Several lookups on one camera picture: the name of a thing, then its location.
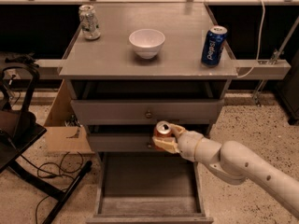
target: blue can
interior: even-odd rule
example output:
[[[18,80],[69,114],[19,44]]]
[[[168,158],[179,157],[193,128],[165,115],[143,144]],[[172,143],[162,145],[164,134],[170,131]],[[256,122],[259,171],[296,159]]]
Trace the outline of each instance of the blue can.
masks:
[[[204,65],[214,67],[219,64],[226,36],[227,29],[223,26],[213,26],[206,33],[202,54],[202,63]]]

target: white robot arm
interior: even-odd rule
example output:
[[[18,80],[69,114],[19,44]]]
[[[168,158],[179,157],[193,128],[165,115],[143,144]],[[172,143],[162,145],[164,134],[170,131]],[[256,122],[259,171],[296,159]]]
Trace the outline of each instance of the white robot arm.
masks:
[[[299,182],[244,145],[236,141],[220,144],[165,121],[156,125],[153,142],[170,153],[179,153],[183,159],[201,162],[229,184],[239,185],[249,178],[299,219]]]

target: bowl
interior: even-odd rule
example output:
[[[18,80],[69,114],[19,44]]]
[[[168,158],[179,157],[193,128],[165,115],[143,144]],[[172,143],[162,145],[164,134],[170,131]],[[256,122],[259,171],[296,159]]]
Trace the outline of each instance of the bowl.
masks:
[[[133,51],[144,59],[151,59],[162,48],[165,35],[153,29],[140,29],[129,36]]]

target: beige floor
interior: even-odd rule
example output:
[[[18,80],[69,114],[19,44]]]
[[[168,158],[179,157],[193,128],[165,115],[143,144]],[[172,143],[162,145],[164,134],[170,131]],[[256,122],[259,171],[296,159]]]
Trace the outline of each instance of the beige floor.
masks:
[[[35,98],[31,109],[38,123],[43,124],[50,109],[51,98]],[[250,94],[228,93],[225,107],[211,131],[211,138],[225,142],[235,140],[253,149],[278,169],[299,180],[299,126],[290,126],[288,116],[271,93],[261,96],[262,107],[254,105]],[[42,137],[24,156],[36,165],[47,161],[59,163],[64,154],[49,154]],[[100,165],[93,155],[84,160],[93,161],[89,172],[53,223],[80,224],[93,216],[96,187]],[[36,170],[22,158],[18,161],[32,173]],[[79,155],[67,156],[64,168],[75,169]],[[230,186],[210,174],[199,164],[202,198],[206,215],[214,217],[216,224],[245,223],[299,223],[265,191],[250,180],[241,186]],[[70,180],[57,178],[50,181],[58,188],[65,188]],[[36,206],[45,194],[19,180],[9,171],[0,174],[0,223],[36,223]],[[38,222],[42,223],[55,201],[48,198],[38,208]]]

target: drawer handle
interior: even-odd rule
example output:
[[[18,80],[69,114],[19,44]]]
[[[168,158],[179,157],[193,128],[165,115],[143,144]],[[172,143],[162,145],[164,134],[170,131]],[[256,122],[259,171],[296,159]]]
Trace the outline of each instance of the drawer handle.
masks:
[[[152,113],[148,110],[145,114],[147,119],[151,119],[152,118]]]

